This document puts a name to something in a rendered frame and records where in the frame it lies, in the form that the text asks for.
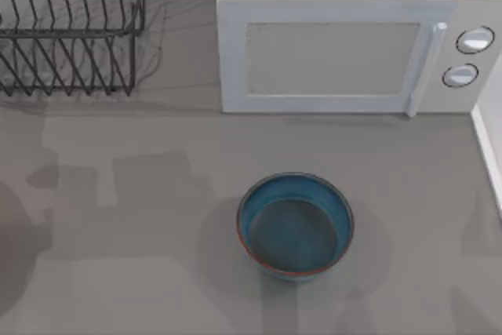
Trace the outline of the blue bowl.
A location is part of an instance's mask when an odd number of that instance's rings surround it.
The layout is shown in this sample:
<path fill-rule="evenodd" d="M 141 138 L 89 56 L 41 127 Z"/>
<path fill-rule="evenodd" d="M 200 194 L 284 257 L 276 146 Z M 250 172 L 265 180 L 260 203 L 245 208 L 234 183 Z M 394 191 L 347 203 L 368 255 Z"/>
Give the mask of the blue bowl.
<path fill-rule="evenodd" d="M 353 210 L 326 179 L 305 172 L 258 180 L 239 201 L 238 240 L 249 259 L 286 281 L 307 281 L 332 270 L 355 234 Z"/>

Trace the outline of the large microwave knob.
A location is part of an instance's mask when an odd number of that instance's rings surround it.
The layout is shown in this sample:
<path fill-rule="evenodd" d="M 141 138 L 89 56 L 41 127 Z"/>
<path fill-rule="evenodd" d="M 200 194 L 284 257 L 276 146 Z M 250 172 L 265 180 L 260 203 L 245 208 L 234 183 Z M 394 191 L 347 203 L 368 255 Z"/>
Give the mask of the large microwave knob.
<path fill-rule="evenodd" d="M 495 40 L 494 31 L 486 26 L 464 31 L 456 41 L 456 48 L 466 55 L 474 55 L 487 50 Z"/>

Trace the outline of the microwave door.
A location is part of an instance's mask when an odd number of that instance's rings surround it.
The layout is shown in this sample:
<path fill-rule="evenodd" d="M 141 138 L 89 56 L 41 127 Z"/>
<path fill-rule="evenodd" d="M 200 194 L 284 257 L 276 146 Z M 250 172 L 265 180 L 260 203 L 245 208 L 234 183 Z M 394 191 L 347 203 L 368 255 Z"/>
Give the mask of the microwave door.
<path fill-rule="evenodd" d="M 402 113 L 448 2 L 220 0 L 227 113 Z"/>

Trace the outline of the small microwave knob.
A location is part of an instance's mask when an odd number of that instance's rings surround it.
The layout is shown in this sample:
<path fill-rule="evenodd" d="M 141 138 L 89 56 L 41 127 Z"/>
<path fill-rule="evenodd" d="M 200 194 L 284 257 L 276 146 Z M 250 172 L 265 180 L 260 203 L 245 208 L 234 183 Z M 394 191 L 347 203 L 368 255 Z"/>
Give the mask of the small microwave knob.
<path fill-rule="evenodd" d="M 442 82 L 450 88 L 469 86 L 478 77 L 478 68 L 474 64 L 463 64 L 448 68 L 442 76 Z"/>

